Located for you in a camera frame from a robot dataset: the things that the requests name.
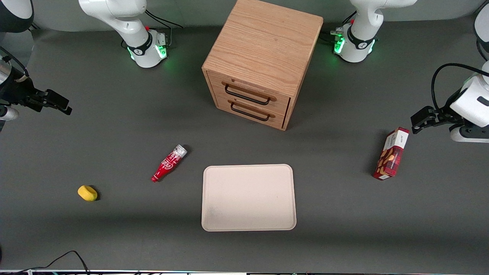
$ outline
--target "red bottle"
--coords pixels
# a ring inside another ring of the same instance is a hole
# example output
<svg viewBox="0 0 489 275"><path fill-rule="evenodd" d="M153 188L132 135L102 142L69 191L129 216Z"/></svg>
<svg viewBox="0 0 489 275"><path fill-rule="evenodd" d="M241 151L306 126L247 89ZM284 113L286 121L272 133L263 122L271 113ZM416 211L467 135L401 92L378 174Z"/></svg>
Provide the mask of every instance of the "red bottle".
<svg viewBox="0 0 489 275"><path fill-rule="evenodd" d="M165 158L159 165L156 173L151 177L152 182L157 182L163 176L168 174L173 168L180 162L180 160L187 154L187 150L180 144L173 149L173 151Z"/></svg>

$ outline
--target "yellow sponge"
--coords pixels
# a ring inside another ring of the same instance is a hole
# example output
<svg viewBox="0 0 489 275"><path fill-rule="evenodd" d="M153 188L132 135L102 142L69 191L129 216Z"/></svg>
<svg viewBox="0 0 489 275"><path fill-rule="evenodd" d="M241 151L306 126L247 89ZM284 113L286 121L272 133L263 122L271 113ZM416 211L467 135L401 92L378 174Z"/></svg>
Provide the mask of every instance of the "yellow sponge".
<svg viewBox="0 0 489 275"><path fill-rule="evenodd" d="M87 202L93 202L97 199L97 191L88 185L82 185L78 188L78 195Z"/></svg>

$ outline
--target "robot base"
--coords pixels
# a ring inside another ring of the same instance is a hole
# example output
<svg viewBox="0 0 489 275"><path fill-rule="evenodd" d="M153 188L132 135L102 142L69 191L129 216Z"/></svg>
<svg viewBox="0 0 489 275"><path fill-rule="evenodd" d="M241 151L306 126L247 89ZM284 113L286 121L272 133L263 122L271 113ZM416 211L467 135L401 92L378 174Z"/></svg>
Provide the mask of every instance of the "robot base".
<svg viewBox="0 0 489 275"><path fill-rule="evenodd" d="M458 141L458 142L476 142L476 143L489 143L489 126L485 128L475 128L473 131L475 133L472 133L470 131L467 135L467 133L462 134L462 131L464 129L461 129L461 127L456 127L456 128L451 128L450 130L450 138L453 141Z"/></svg>
<svg viewBox="0 0 489 275"><path fill-rule="evenodd" d="M363 61L367 55L372 52L375 40L364 49L357 49L355 44L348 38L348 35L345 35L346 30L348 30L350 26L351 24L348 23L342 27L336 28L335 33L337 33L336 35L339 37L339 40L334 44L333 52L347 62L358 63Z"/></svg>
<svg viewBox="0 0 489 275"><path fill-rule="evenodd" d="M153 37L153 44L146 50L144 55L136 55L128 49L131 58L143 68L151 68L158 65L167 57L166 38L164 33L155 30L148 31Z"/></svg>

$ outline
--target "green led light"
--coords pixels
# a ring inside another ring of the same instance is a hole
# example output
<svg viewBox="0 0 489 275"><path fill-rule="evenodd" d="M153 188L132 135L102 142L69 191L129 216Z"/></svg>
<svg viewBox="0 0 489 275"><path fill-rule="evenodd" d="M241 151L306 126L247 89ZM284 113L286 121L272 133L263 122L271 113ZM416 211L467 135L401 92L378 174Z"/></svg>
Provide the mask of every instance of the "green led light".
<svg viewBox="0 0 489 275"><path fill-rule="evenodd" d="M166 47L155 45L156 50L158 51L159 56L163 59L166 57Z"/></svg>
<svg viewBox="0 0 489 275"><path fill-rule="evenodd" d="M134 60L134 56L133 56L133 53L131 52L131 50L129 49L129 47L127 48L127 51L129 52L129 54L131 55L131 59Z"/></svg>
<svg viewBox="0 0 489 275"><path fill-rule="evenodd" d="M341 37L341 39L336 41L336 44L334 44L334 51L337 54L341 53L341 50L343 49L343 45L345 45L345 39Z"/></svg>
<svg viewBox="0 0 489 275"><path fill-rule="evenodd" d="M368 53L372 52L372 48L374 47L375 39L372 41L372 44L370 45L370 50L368 50Z"/></svg>

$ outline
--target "wooden drawer cabinet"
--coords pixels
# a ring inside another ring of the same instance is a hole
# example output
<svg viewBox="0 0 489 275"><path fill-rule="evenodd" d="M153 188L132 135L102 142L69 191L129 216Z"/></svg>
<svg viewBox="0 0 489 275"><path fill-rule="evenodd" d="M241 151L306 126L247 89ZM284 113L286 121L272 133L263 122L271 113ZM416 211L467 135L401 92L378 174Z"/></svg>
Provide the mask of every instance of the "wooden drawer cabinet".
<svg viewBox="0 0 489 275"><path fill-rule="evenodd" d="M285 130L323 19L238 0L202 70L216 107Z"/></svg>

